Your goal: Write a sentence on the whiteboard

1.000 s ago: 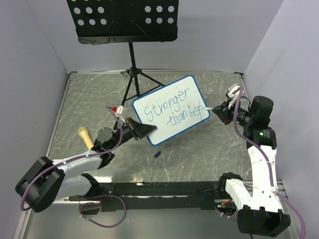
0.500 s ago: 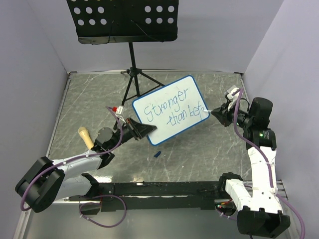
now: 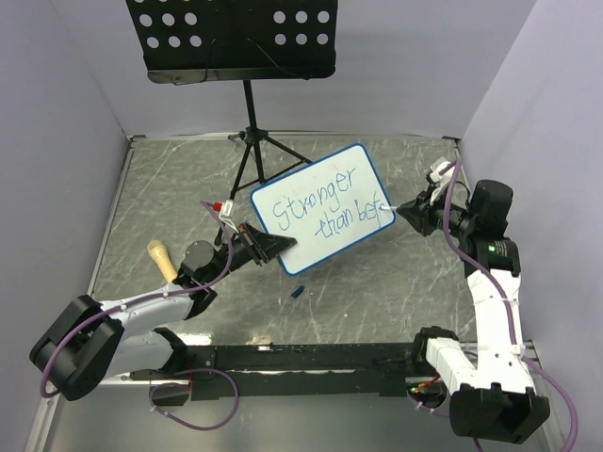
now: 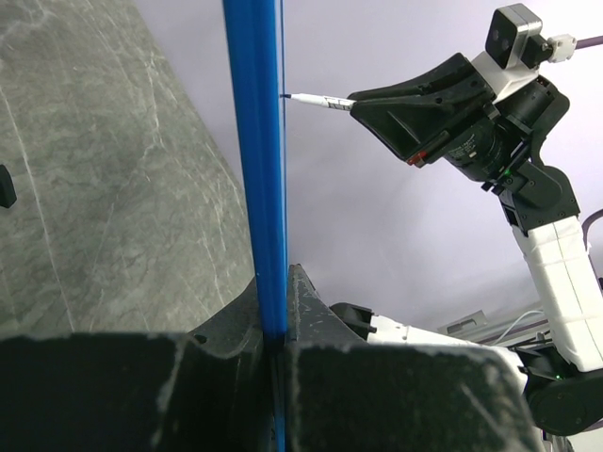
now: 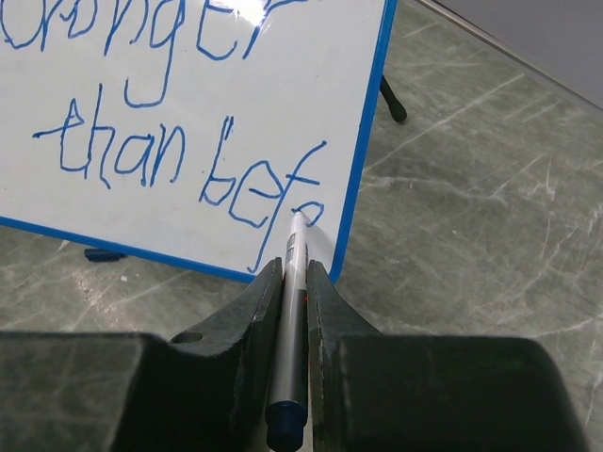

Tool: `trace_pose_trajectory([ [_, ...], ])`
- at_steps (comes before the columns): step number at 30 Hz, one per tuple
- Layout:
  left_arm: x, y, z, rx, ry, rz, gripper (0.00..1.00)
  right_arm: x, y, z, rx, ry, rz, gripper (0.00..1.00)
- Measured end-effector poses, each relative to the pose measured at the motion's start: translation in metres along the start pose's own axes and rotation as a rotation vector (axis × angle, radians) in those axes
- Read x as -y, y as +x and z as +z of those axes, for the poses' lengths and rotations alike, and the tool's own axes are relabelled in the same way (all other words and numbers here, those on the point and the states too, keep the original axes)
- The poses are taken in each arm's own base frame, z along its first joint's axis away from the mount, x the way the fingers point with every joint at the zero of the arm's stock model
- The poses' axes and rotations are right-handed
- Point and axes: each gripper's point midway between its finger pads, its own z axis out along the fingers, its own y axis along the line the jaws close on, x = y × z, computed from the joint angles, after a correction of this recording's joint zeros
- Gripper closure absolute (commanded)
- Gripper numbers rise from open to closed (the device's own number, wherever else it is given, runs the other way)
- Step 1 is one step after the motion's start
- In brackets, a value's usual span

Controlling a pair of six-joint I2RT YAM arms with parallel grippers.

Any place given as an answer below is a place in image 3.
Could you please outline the blue marker cap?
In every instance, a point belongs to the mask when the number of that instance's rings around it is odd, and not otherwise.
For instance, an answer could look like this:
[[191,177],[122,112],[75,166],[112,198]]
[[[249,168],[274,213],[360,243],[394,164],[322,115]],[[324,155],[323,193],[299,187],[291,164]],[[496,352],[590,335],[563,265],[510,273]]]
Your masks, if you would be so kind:
[[303,285],[299,286],[292,292],[291,297],[296,299],[297,297],[299,297],[302,294],[304,289],[305,289],[305,287]]

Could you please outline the blue framed whiteboard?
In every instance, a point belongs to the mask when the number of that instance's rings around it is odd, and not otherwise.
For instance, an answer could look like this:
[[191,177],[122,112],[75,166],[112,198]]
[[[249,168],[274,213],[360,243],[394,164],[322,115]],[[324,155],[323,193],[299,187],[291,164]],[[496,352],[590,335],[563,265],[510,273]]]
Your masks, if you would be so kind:
[[279,257],[289,276],[302,274],[396,221],[395,212],[379,209],[390,200],[361,143],[255,188],[250,202],[266,233],[298,241]]

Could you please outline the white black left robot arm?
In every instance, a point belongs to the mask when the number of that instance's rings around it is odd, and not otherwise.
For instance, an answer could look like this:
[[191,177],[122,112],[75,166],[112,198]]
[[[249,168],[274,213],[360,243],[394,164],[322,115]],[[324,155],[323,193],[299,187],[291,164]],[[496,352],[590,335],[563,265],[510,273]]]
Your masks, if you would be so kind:
[[189,363],[187,345],[168,324],[203,313],[217,294],[214,283],[253,262],[267,264],[296,245],[293,237],[268,234],[244,222],[215,248],[191,243],[177,275],[163,287],[129,299],[73,299],[29,353],[43,383],[74,401],[103,379],[152,370],[173,379]]

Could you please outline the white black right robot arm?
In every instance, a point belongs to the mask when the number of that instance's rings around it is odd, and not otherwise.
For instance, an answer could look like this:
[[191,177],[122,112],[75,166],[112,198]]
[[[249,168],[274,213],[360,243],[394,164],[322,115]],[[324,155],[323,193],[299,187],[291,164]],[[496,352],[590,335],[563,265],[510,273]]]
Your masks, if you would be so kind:
[[505,235],[513,191],[503,183],[480,180],[467,207],[446,207],[447,193],[429,183],[397,212],[424,236],[448,230],[470,257],[464,275],[475,310],[477,360],[467,358],[452,331],[424,327],[416,335],[411,362],[418,373],[437,372],[444,382],[456,435],[522,444],[548,419],[550,406],[537,395],[522,362],[519,251]]

